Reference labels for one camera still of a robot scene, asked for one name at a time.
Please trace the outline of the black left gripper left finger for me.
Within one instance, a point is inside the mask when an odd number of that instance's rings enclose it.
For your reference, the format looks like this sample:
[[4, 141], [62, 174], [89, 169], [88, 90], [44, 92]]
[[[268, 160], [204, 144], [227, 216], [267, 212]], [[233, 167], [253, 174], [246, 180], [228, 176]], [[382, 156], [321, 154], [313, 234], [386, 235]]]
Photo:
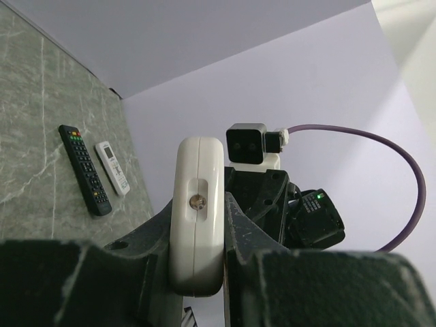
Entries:
[[1, 242], [2, 326], [179, 326], [168, 281], [172, 207], [100, 247], [88, 240]]

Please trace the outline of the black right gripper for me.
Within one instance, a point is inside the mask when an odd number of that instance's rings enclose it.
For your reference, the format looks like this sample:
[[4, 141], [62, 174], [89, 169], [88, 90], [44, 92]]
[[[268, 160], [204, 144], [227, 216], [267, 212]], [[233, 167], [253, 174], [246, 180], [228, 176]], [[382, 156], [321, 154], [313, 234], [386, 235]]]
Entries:
[[225, 190], [252, 222], [280, 244], [285, 241], [289, 183], [283, 170], [245, 172], [225, 168]]

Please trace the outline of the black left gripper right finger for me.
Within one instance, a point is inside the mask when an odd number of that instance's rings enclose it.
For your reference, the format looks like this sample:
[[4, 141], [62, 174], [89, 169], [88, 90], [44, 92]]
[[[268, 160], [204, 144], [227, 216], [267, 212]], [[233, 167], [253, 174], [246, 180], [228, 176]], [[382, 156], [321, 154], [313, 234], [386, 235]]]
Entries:
[[418, 271], [401, 255], [290, 250], [225, 194], [226, 326], [434, 326]]

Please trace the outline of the red white remote control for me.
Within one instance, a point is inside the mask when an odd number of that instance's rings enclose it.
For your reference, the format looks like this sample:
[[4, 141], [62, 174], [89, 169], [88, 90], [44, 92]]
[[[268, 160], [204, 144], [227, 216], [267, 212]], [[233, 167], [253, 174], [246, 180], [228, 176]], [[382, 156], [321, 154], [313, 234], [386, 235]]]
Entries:
[[177, 294], [207, 297], [223, 283], [224, 154], [211, 137], [184, 139], [176, 158], [169, 279]]

